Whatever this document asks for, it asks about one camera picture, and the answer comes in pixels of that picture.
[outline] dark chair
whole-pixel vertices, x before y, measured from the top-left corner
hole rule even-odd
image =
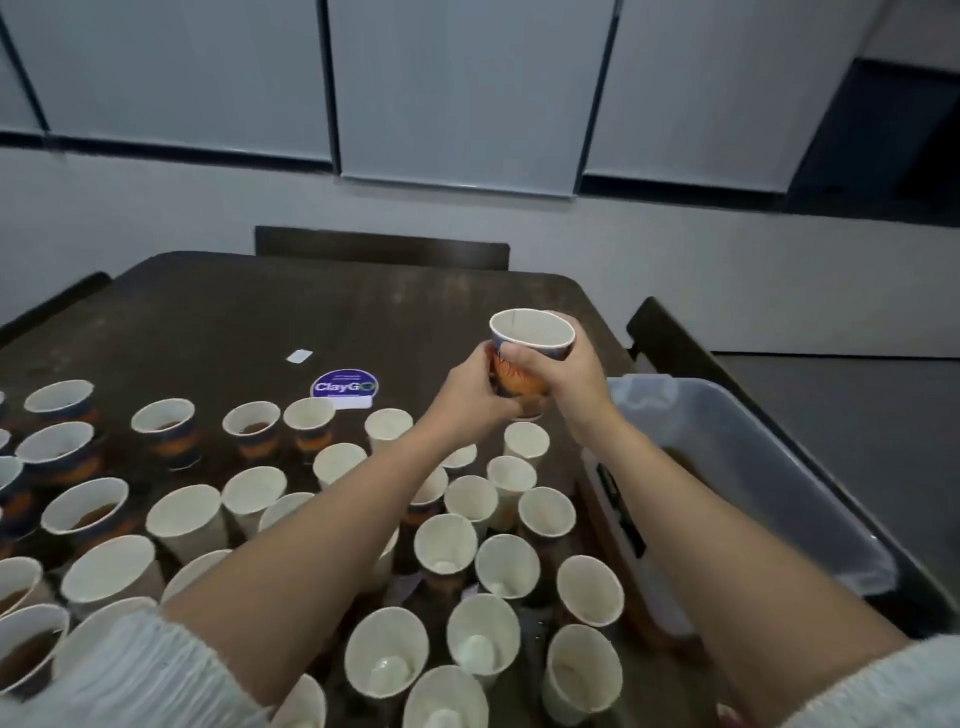
[[[82,301],[87,296],[92,296],[99,290],[102,290],[112,283],[113,279],[99,271],[85,279],[78,280],[76,283],[60,291],[56,296],[40,305],[34,306],[26,313],[17,316],[8,324],[0,327],[0,347],[7,346],[13,339],[16,339],[32,328],[38,327],[47,319],[56,316],[61,311],[69,308],[78,301]]]
[[[487,271],[505,271],[510,265],[510,246],[507,243],[436,240],[370,232],[309,231],[262,225],[256,227],[253,240],[257,255]]]

